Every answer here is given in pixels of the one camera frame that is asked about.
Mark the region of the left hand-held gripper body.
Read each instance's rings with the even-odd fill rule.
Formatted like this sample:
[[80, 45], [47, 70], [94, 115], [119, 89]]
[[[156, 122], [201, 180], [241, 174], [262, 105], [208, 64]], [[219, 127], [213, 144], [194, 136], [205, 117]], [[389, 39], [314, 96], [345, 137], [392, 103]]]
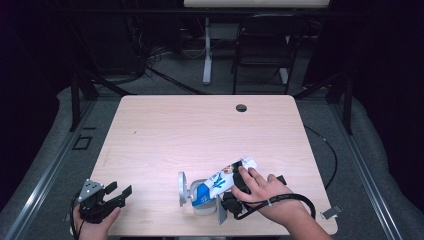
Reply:
[[77, 201], [80, 204], [80, 217], [86, 222], [99, 224], [105, 219], [115, 208], [125, 206], [126, 198], [121, 194], [105, 201], [106, 196], [104, 184], [86, 179]]

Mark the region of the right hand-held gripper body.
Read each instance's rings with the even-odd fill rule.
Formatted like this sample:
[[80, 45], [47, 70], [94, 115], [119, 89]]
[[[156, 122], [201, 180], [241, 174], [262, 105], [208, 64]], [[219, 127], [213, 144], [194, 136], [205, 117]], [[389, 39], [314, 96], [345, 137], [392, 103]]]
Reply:
[[231, 213], [235, 220], [242, 220], [252, 213], [250, 207], [239, 201], [232, 193], [225, 192], [216, 198], [218, 224], [222, 225]]

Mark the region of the white and blue pouch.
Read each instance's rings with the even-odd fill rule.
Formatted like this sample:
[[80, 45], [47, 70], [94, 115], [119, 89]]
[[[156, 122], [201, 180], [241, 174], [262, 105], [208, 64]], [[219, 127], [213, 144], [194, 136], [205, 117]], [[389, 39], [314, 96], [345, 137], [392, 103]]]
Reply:
[[197, 207], [208, 203], [217, 195], [229, 190], [234, 185], [234, 176], [240, 166], [248, 169], [256, 168], [258, 164], [252, 157], [245, 156], [224, 167], [195, 188], [192, 206]]

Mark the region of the person's left hand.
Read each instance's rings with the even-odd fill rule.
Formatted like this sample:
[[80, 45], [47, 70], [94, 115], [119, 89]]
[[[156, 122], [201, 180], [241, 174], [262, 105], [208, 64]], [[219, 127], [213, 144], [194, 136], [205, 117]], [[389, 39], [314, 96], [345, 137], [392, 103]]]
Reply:
[[75, 229], [74, 236], [78, 240], [108, 240], [108, 232], [114, 222], [118, 219], [121, 213], [119, 207], [115, 208], [105, 219], [99, 224], [85, 222], [80, 217], [80, 205], [73, 209], [73, 228]]

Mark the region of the person's right hand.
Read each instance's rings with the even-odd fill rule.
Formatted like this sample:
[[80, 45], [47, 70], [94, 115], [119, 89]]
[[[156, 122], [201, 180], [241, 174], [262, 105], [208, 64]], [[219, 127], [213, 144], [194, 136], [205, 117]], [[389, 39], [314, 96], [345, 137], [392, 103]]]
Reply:
[[[291, 190], [273, 174], [265, 179], [254, 168], [239, 167], [238, 171], [250, 193], [242, 192], [237, 186], [233, 186], [231, 192], [238, 200], [247, 202], [251, 207], [257, 206], [265, 200], [270, 200], [272, 197], [291, 193]], [[304, 205], [298, 200], [283, 200], [272, 203], [269, 206], [262, 207], [259, 212], [267, 219], [281, 224], [288, 231], [291, 231], [297, 225], [306, 224], [309, 220], [314, 221]]]

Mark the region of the black-edged floor hatch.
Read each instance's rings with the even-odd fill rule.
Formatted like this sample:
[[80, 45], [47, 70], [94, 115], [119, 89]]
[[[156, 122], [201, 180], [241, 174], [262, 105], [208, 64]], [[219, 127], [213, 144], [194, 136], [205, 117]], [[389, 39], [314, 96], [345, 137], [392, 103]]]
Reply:
[[72, 149], [73, 150], [87, 150], [92, 142], [92, 136], [79, 135], [75, 141]]

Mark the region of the black metal stand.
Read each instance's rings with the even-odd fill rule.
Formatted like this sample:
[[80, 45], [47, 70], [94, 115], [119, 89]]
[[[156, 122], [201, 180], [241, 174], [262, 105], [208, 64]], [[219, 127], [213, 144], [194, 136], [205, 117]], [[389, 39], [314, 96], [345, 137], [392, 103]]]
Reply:
[[90, 71], [76, 73], [70, 86], [72, 108], [72, 125], [70, 127], [70, 131], [74, 131], [81, 121], [80, 94], [83, 94], [88, 101], [96, 101], [98, 99], [99, 93], [96, 90], [94, 83], [99, 83], [120, 96], [130, 95], [130, 92], [107, 81], [98, 74], [94, 74]]
[[325, 96], [328, 104], [338, 104], [342, 102], [342, 125], [349, 135], [352, 135], [351, 116], [353, 103], [353, 80], [346, 73], [337, 73], [319, 83], [313, 84], [306, 90], [294, 95], [296, 100], [303, 99], [318, 91], [324, 86], [330, 86], [330, 90]]

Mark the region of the white desk leg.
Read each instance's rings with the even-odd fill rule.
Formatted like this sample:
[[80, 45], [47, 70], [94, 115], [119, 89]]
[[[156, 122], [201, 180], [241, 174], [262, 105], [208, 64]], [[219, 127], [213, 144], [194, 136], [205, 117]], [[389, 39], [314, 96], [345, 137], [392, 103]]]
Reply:
[[288, 83], [288, 66], [289, 66], [289, 48], [288, 48], [289, 37], [284, 38], [284, 57], [285, 57], [285, 66], [279, 69], [279, 75], [281, 77], [281, 82], [284, 86]]
[[212, 70], [212, 57], [211, 57], [211, 40], [210, 40], [210, 22], [205, 19], [205, 61], [203, 71], [203, 84], [209, 85], [211, 83], [211, 70]]

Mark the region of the black folding chair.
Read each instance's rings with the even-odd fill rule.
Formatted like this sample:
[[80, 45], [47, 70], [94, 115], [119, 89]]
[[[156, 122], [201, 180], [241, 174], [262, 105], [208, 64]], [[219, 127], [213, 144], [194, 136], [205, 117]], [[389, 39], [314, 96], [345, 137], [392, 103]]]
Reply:
[[246, 17], [236, 34], [236, 47], [232, 63], [232, 93], [237, 92], [238, 68], [269, 68], [279, 72], [287, 70], [284, 93], [287, 94], [298, 47], [309, 24], [299, 15], [262, 13]]

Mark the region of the aluminium floor rail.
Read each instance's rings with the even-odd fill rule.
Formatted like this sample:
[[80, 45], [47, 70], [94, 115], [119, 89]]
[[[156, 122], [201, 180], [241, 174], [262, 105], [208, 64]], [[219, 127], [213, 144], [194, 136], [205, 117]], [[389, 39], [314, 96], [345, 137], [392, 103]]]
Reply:
[[23, 240], [58, 177], [81, 124], [90, 116], [95, 105], [93, 101], [83, 105], [80, 120], [70, 131], [71, 106], [68, 103], [60, 104], [52, 128], [33, 163], [5, 209], [0, 212], [0, 240]]
[[355, 137], [348, 133], [343, 124], [341, 110], [337, 105], [333, 104], [329, 105], [329, 109], [335, 118], [336, 125], [341, 131], [343, 139], [347, 142], [348, 148], [350, 149], [350, 152], [353, 156], [353, 164], [357, 169], [363, 188], [367, 193], [368, 199], [374, 209], [374, 212], [380, 222], [387, 240], [404, 240], [386, 204], [386, 201], [381, 195], [381, 192], [376, 185], [368, 165], [365, 162], [365, 158], [361, 153], [359, 146], [357, 145]]

